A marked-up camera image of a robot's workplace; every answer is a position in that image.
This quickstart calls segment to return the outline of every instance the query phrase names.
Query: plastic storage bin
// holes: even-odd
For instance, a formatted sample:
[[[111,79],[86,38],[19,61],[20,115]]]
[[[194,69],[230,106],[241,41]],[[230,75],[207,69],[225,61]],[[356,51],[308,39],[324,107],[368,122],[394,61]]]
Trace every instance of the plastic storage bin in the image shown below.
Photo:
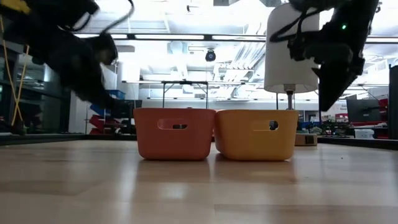
[[[202,160],[210,153],[215,110],[134,110],[139,154],[145,159]]]
[[[293,156],[299,112],[224,110],[215,116],[217,150],[240,161],[284,161]],[[278,128],[270,130],[270,121]]]

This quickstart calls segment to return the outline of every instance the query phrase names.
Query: security camera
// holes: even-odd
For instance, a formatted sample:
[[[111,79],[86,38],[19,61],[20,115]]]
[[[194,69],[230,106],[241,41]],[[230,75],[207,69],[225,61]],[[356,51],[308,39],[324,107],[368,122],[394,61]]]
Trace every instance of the security camera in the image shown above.
[[[216,54],[214,53],[214,50],[207,50],[205,59],[207,62],[214,62],[216,60]]]

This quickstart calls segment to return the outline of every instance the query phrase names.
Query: lamp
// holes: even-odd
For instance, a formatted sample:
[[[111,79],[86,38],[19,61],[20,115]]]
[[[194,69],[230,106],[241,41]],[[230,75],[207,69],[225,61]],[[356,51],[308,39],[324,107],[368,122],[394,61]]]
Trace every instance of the lamp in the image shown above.
[[[318,88],[318,77],[311,70],[317,65],[312,60],[296,62],[290,58],[287,41],[273,43],[269,39],[273,33],[296,20],[300,14],[290,4],[283,4],[270,13],[267,25],[264,89],[273,93],[286,93],[290,110],[293,109],[294,93],[306,93]],[[302,23],[302,31],[319,30],[319,20],[319,14],[306,18]],[[295,34],[296,31],[297,25],[286,35]]]

